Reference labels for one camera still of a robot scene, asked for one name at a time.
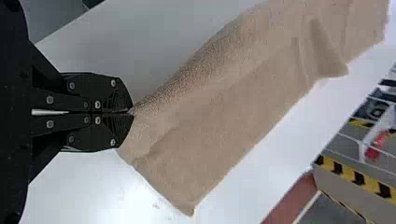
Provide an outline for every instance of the yellow and black hazard stripe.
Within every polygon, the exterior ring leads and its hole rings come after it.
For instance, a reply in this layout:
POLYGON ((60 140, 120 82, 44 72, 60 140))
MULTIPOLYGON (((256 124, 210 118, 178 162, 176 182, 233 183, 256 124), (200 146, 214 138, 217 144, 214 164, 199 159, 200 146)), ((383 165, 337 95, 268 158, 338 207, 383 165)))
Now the yellow and black hazard stripe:
POLYGON ((325 157, 323 155, 318 156, 315 164, 321 168, 332 172, 335 175, 339 175, 341 178, 349 181, 362 189, 365 189, 384 200, 396 205, 396 189, 392 188, 378 180, 371 178, 361 172, 358 172, 344 164, 335 161, 332 158, 325 157))
POLYGON ((367 119, 349 119, 348 123, 365 129, 371 129, 375 125, 375 121, 367 119))
MULTIPOLYGON (((375 126, 376 121, 367 119, 349 119, 348 124, 355 125, 364 129, 371 129, 375 126)), ((388 136, 396 133, 396 129, 388 129, 388 136)))
POLYGON ((365 217, 360 212, 358 212, 357 210, 351 208, 350 206, 346 205, 345 203, 342 203, 341 201, 336 200, 334 197, 332 197, 331 195, 327 194, 326 192, 321 191, 321 193, 326 195, 328 198, 330 198, 331 200, 335 201, 336 203, 340 204, 341 206, 345 207, 347 210, 351 211, 356 216, 363 218, 366 221, 367 224, 375 224, 375 222, 373 222, 370 218, 365 217))

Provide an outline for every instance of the fabric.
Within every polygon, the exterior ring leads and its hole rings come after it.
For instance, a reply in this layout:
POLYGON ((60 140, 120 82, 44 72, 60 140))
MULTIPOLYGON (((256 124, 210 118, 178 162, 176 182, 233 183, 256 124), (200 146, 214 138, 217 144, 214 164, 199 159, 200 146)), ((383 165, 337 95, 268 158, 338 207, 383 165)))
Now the fabric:
POLYGON ((317 80, 382 40, 387 12, 388 0, 255 6, 135 105, 120 156, 191 216, 317 80))

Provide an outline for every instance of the floor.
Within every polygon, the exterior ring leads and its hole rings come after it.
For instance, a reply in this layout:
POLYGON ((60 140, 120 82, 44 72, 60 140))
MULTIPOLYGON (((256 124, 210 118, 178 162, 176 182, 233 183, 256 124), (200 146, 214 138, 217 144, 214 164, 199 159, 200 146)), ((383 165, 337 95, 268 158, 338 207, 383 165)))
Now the floor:
POLYGON ((365 224, 366 221, 353 214, 325 195, 320 195, 299 224, 365 224))
POLYGON ((20 1, 33 43, 44 39, 88 10, 82 0, 20 1))

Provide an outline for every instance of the beige towel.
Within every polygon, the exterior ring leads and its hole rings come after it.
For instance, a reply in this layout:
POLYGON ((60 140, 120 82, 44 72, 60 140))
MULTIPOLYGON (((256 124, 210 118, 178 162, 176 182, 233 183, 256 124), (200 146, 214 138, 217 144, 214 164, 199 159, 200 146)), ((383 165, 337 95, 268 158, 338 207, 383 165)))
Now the beige towel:
POLYGON ((345 62, 383 38, 387 12, 388 0, 269 0, 254 7, 135 105, 119 154, 192 215, 318 79, 344 75, 345 62))

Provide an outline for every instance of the cloth fold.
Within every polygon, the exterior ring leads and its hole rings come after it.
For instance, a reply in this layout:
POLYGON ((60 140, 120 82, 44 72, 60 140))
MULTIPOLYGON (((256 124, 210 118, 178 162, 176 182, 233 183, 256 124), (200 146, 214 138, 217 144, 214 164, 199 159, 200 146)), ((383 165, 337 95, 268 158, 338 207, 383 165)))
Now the cloth fold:
POLYGON ((191 216, 317 80, 346 74, 347 62, 382 40, 387 12, 388 0, 255 6, 135 105, 120 156, 191 216))

